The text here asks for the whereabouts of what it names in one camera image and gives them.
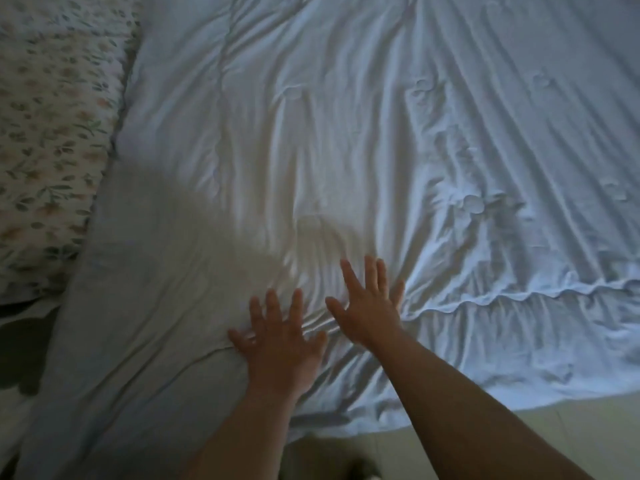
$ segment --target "person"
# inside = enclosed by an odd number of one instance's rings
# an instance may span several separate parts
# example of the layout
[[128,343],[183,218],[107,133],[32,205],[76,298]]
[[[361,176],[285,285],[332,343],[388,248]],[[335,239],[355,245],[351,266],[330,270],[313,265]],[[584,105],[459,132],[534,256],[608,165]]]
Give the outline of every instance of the person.
[[[389,293],[384,261],[365,257],[365,284],[340,262],[349,294],[344,309],[326,306],[342,332],[372,352],[396,389],[440,480],[587,480],[591,477],[549,446],[474,382],[405,333],[398,309],[404,285]],[[251,298],[254,339],[229,338],[244,355],[249,383],[244,398],[191,463],[185,479],[276,480],[289,420],[312,386],[327,337],[302,335],[302,291],[283,320],[274,290],[266,317]]]

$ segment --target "finger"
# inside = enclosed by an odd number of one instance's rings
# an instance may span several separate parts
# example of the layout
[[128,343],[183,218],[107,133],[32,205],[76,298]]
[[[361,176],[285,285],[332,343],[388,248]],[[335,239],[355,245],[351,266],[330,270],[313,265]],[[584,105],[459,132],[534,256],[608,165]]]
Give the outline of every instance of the finger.
[[378,293],[378,270],[373,256],[364,256],[364,284],[367,290]]
[[280,310],[280,302],[278,295],[274,289],[267,291],[267,324],[282,322],[282,311]]
[[236,350],[238,352],[240,352],[240,354],[242,354],[242,355],[244,355],[246,357],[247,354],[249,354],[249,351],[251,350],[251,347],[252,347],[251,341],[249,341],[249,339],[245,338],[235,328],[230,329],[227,332],[227,334],[229,336],[229,340],[231,340],[231,343],[234,345]]
[[256,339],[260,339],[264,334],[264,317],[262,316],[260,298],[257,296],[249,300],[249,315],[251,316],[251,328],[255,332],[255,337]]
[[402,305],[402,300],[404,298],[404,281],[400,280],[397,282],[396,286],[391,291],[391,296],[389,299],[393,306],[396,307],[396,310],[400,311],[400,306]]
[[289,323],[294,333],[300,333],[302,330],[302,290],[297,288],[293,291],[291,297],[291,307],[289,308]]
[[347,259],[340,259],[340,267],[342,268],[342,277],[344,278],[344,284],[347,286],[349,296],[357,296],[364,290],[362,285],[358,281],[356,274],[353,272],[351,263]]
[[387,266],[382,259],[376,261],[376,268],[378,270],[378,290],[382,293],[382,296],[387,298],[389,296],[389,286],[387,283]]
[[322,358],[324,356],[324,351],[326,350],[326,345],[329,339],[326,336],[325,331],[320,331],[316,333],[316,336],[309,340],[309,345],[311,345],[311,350],[316,355],[316,357]]
[[329,313],[331,313],[336,322],[338,322],[338,325],[346,319],[347,312],[336,298],[328,296],[324,299],[324,304],[327,310],[329,310]]

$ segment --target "person's left arm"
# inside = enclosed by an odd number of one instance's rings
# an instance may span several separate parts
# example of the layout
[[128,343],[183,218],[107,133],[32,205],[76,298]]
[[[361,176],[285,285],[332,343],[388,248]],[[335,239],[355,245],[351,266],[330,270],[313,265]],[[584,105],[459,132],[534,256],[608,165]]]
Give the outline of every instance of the person's left arm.
[[289,420],[296,402],[316,379],[327,339],[324,332],[309,341],[302,336],[302,291],[294,292],[286,321],[274,290],[267,291],[266,308],[265,319],[260,300],[251,299],[254,339],[229,331],[229,338],[247,360],[249,386],[183,480],[278,477]]

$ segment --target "bed sheet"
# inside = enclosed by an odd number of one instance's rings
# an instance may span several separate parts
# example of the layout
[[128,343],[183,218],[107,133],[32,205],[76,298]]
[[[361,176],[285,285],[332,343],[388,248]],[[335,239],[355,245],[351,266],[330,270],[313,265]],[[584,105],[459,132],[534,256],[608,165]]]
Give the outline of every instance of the bed sheet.
[[404,426],[323,305],[366,252],[512,409],[640,388],[639,3],[148,0],[19,478],[176,473],[268,287],[330,332],[291,437]]

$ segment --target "person's right arm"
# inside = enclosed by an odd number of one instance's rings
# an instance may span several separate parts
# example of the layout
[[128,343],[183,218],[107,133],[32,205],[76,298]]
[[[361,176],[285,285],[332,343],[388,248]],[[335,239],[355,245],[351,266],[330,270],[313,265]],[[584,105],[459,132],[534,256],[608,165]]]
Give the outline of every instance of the person's right arm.
[[349,307],[326,305],[342,331],[370,350],[387,373],[440,480],[571,479],[588,476],[516,415],[404,332],[388,298],[382,260],[365,258],[365,287],[341,261]]

